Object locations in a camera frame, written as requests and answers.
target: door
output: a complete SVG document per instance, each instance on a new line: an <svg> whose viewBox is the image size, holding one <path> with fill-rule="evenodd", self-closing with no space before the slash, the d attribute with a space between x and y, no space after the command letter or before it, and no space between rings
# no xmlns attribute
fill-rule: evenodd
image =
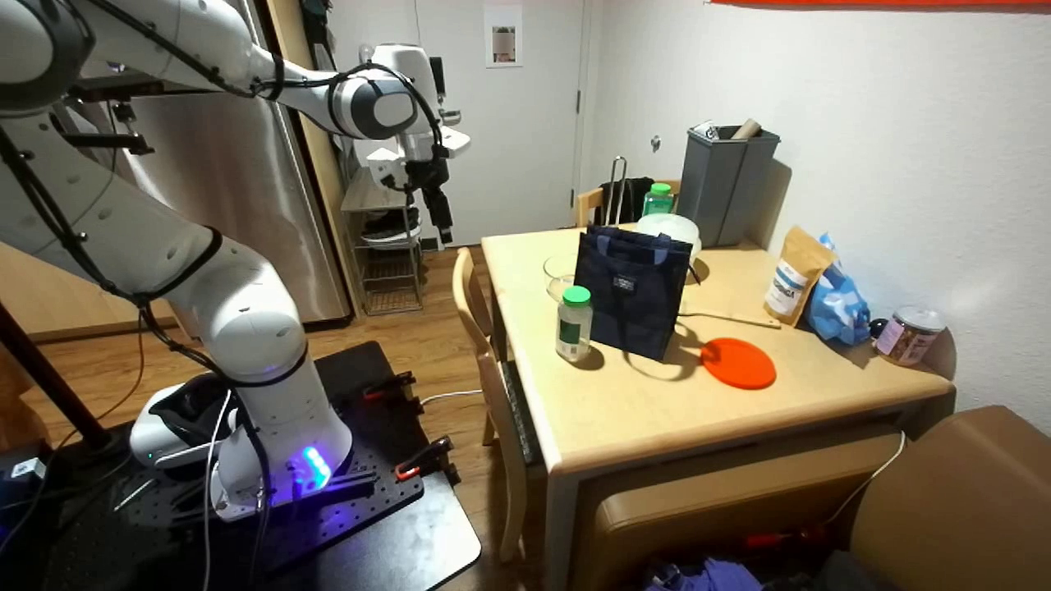
<svg viewBox="0 0 1051 591"><path fill-rule="evenodd" d="M504 20L516 27L516 63L493 63L493 27ZM463 111L457 127L472 138L445 188L457 244L573 224L581 0L335 3L331 31L341 67L354 63L358 45L392 41L445 57L445 109Z"/></svg>

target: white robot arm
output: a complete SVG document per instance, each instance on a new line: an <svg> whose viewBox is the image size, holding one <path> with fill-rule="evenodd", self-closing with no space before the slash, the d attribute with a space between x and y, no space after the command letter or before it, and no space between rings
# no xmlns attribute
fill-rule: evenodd
<svg viewBox="0 0 1051 591"><path fill-rule="evenodd" d="M323 494L353 458L353 431L325 399L277 271L75 153L49 111L81 74L121 63L190 89L273 100L347 138L399 138L428 198L447 182L428 57L399 52L417 67L413 79L384 67L312 74L261 50L219 0L6 0L0 41L0 241L146 314L150 300L168 300L238 394L213 446L171 446L176 428L160 428L155 412L187 404L185 388L155 394L133 431L139 460L168 466L211 451L211 507L227 522Z"/></svg>

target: table top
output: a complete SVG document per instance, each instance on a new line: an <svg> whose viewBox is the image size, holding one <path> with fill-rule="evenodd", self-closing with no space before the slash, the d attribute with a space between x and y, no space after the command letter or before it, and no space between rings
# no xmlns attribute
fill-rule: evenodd
<svg viewBox="0 0 1051 591"><path fill-rule="evenodd" d="M953 382L927 369L871 350L838 354L812 333L781 330L763 308L775 263L764 249L701 252L662 363L594 343L599 354L581 369L554 354L554 295L574 274L579 230L486 236L482 252L548 474L643 464L953 394ZM759 346L779 382L764 392L715 382L696 363L710 339Z"/></svg>

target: white wall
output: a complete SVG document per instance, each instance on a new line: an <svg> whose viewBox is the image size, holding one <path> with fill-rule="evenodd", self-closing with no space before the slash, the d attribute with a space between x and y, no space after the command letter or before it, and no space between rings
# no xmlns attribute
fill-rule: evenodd
<svg viewBox="0 0 1051 591"><path fill-rule="evenodd" d="M690 124L759 120L791 172L772 249L828 230L878 314L950 314L959 409L1051 434L1051 14L592 0L592 34L586 185L614 155L681 174Z"/></svg>

